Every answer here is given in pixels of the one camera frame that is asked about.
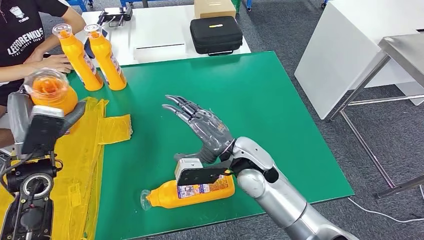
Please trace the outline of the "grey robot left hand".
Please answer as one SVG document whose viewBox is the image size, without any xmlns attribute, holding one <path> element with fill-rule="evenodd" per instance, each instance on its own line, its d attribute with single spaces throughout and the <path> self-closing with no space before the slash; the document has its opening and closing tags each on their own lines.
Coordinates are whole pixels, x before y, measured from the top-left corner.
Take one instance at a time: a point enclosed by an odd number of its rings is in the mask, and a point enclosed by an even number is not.
<svg viewBox="0 0 424 240">
<path fill-rule="evenodd" d="M 57 139 L 84 115 L 86 101 L 77 102 L 70 113 L 60 108 L 34 105 L 22 90 L 8 96 L 7 111 L 17 155 L 47 155 Z"/>
</svg>

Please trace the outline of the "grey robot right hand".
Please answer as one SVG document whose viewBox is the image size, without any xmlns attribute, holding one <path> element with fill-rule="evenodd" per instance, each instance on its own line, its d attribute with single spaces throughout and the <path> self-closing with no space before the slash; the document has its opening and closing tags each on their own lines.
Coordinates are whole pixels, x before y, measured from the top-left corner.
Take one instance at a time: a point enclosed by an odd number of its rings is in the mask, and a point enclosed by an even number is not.
<svg viewBox="0 0 424 240">
<path fill-rule="evenodd" d="M 200 151 L 176 153 L 174 159 L 197 158 L 201 163 L 213 164 L 234 141 L 229 128 L 213 112 L 182 96 L 167 94 L 165 97 L 176 106 L 163 104 L 162 107 L 178 116 L 202 141 Z"/>
</svg>

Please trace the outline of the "person's right hand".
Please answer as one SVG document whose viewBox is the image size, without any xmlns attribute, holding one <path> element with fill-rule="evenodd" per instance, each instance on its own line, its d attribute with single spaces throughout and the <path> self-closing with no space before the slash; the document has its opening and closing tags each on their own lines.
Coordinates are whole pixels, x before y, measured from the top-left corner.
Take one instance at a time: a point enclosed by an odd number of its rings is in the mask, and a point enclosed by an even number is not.
<svg viewBox="0 0 424 240">
<path fill-rule="evenodd" d="M 30 65 L 35 69 L 48 68 L 65 74 L 70 73 L 74 69 L 64 54 L 51 55 L 41 61 L 32 62 Z"/>
</svg>

